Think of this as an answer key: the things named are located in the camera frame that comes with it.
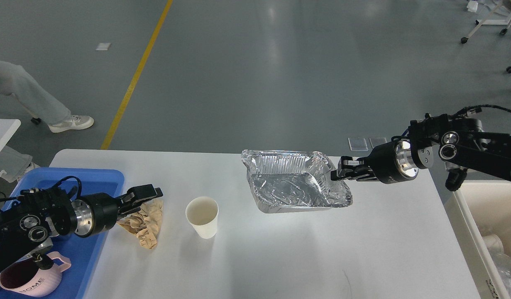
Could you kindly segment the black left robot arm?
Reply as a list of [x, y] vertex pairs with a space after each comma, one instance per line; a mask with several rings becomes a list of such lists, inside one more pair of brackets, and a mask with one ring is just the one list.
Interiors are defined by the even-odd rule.
[[151, 184], [134, 186], [125, 194], [83, 195], [82, 183], [70, 191], [61, 185], [66, 176], [48, 189], [24, 189], [7, 210], [0, 209], [0, 273], [23, 257], [31, 255], [41, 269], [49, 267], [41, 244], [52, 236], [74, 233], [87, 238], [111, 229], [118, 220], [141, 210], [152, 199], [163, 196]]

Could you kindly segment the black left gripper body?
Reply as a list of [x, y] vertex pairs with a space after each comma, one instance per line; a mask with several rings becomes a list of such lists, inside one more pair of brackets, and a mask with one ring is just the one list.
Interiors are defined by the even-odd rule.
[[106, 193], [79, 197], [71, 202], [76, 215], [75, 235], [86, 238], [111, 229], [117, 222], [117, 199]]

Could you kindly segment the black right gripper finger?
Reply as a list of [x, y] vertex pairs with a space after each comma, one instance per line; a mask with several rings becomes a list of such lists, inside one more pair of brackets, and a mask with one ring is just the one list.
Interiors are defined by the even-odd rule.
[[353, 170], [355, 168], [369, 168], [367, 157], [341, 156], [338, 162], [338, 169]]
[[343, 168], [331, 171], [330, 179], [332, 181], [374, 181], [374, 174], [373, 171], [369, 168]]

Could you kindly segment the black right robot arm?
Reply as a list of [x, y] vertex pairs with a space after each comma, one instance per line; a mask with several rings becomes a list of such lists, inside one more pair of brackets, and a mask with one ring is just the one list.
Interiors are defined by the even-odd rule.
[[510, 109], [491, 104], [462, 108], [455, 114], [413, 120], [401, 135], [377, 145], [366, 157], [343, 156], [332, 181], [379, 181], [384, 184], [407, 182], [417, 177], [420, 169], [433, 165], [433, 146], [445, 163], [449, 191], [460, 189], [469, 170], [511, 182], [511, 134], [486, 132], [473, 118], [483, 108], [511, 113]]

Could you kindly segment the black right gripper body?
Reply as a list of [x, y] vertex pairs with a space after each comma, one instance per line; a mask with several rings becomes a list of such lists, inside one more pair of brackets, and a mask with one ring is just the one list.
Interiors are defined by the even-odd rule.
[[384, 184], [414, 180], [419, 172], [411, 157], [411, 145], [407, 140], [378, 145], [363, 161], [371, 169], [374, 180]]

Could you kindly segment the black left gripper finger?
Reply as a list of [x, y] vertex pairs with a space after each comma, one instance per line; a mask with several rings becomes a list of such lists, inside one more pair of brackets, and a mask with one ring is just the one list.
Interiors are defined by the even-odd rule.
[[162, 190], [152, 184], [134, 186], [128, 189], [125, 194], [117, 197], [117, 206], [119, 208], [138, 208], [142, 204], [163, 195]]
[[122, 221], [122, 219], [128, 217], [128, 216], [140, 216], [140, 217], [146, 217], [148, 216], [148, 212], [146, 210], [143, 210], [141, 206], [137, 207], [130, 207], [129, 209], [119, 209], [117, 211], [117, 222]]

